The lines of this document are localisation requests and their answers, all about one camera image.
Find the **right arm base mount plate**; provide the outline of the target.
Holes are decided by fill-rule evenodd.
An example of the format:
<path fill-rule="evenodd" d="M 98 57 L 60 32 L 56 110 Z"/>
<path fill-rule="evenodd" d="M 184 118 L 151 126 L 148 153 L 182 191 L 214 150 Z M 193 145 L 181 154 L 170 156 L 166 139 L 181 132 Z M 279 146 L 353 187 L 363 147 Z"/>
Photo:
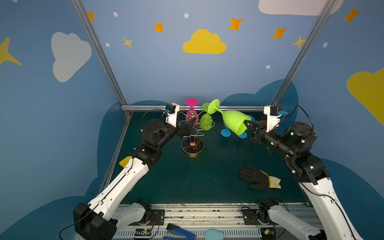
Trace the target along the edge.
<path fill-rule="evenodd" d="M 240 209 L 243 214 L 245 225 L 278 225 L 273 222 L 270 217 L 271 209 L 251 209 L 249 207 L 242 207 Z"/>

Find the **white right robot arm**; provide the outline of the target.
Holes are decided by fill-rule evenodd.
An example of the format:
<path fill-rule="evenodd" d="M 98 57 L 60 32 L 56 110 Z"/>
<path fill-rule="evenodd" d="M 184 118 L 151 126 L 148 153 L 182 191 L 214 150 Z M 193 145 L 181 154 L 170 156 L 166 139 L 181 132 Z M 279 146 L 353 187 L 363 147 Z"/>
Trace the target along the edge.
<path fill-rule="evenodd" d="M 265 143 L 284 157 L 285 166 L 308 196 L 322 229 L 304 222 L 273 200 L 261 204 L 262 212 L 269 221 L 283 227 L 299 240 L 362 239 L 337 197 L 324 163 L 310 152 L 317 139 L 312 127 L 294 122 L 283 135 L 279 135 L 274 131 L 267 132 L 264 122 L 245 120 L 244 124 L 254 143 Z"/>

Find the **blue wine glass front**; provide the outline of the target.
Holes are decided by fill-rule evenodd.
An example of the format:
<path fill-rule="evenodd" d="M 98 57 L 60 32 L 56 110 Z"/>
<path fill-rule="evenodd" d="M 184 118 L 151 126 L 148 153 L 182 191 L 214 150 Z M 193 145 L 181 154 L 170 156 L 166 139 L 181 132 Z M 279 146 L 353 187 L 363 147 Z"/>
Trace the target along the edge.
<path fill-rule="evenodd" d="M 249 117 L 251 117 L 251 120 L 252 120 L 252 121 L 255 120 L 255 118 L 254 118 L 253 116 L 249 115 Z M 241 139 L 246 139 L 247 136 L 248 136 L 247 132 L 243 132 L 241 135 L 239 135 L 239 138 L 241 138 Z"/>

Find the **green wine glass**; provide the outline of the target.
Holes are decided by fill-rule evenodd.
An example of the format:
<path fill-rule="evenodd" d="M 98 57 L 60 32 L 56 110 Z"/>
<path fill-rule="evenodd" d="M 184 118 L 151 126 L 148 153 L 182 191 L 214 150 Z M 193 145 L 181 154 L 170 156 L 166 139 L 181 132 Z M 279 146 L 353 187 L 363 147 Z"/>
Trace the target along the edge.
<path fill-rule="evenodd" d="M 220 100 L 215 99 L 208 105 L 208 114 L 212 115 L 215 112 L 220 112 L 223 118 L 223 122 L 226 126 L 237 136 L 242 135 L 247 127 L 245 121 L 251 121 L 252 118 L 242 112 L 235 110 L 220 110 Z"/>
<path fill-rule="evenodd" d="M 208 113 L 209 105 L 210 105 L 210 103 L 205 103 L 202 105 L 202 110 L 203 110 L 204 114 L 200 118 L 200 128 L 205 130 L 205 131 L 209 131 L 214 125 L 213 118 Z"/>

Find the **blue wine glass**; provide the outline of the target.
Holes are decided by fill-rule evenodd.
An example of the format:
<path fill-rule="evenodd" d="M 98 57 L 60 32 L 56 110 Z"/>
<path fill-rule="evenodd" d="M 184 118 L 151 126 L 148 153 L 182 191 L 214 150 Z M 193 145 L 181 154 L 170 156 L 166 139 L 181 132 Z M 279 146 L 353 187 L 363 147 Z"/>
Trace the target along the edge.
<path fill-rule="evenodd" d="M 223 123 L 224 129 L 221 130 L 221 135 L 225 138 L 228 138 L 231 136 L 232 132 L 229 130 L 228 126 Z"/>
<path fill-rule="evenodd" d="M 255 120 L 255 118 L 254 118 L 253 116 L 249 115 L 249 117 L 251 117 L 251 120 L 252 120 L 252 121 Z M 248 136 L 247 132 L 243 132 L 241 135 L 239 135 L 239 138 L 241 138 L 241 139 L 246 139 L 247 136 Z"/>

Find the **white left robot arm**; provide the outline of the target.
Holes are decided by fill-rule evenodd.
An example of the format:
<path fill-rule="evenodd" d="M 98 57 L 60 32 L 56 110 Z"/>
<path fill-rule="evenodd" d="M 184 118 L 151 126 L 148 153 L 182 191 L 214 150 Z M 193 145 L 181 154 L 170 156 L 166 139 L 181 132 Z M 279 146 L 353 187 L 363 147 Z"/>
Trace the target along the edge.
<path fill-rule="evenodd" d="M 146 223 L 151 206 L 136 202 L 122 210 L 119 204 L 137 182 L 149 172 L 162 155 L 161 149 L 174 136 L 191 133 L 195 119 L 177 124 L 176 120 L 163 123 L 151 120 L 142 130 L 143 139 L 132 158 L 109 185 L 88 204 L 78 204 L 73 210 L 75 232 L 86 240 L 111 240 L 115 233 L 133 223 Z"/>

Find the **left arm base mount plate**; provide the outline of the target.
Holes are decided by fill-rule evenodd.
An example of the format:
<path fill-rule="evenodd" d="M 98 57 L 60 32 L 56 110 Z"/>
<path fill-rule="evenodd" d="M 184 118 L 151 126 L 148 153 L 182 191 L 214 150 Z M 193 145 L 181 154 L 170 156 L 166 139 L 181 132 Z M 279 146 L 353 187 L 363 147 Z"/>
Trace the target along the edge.
<path fill-rule="evenodd" d="M 140 222 L 132 223 L 131 226 L 163 226 L 165 222 L 165 210 L 151 210 L 148 219 L 141 220 Z"/>

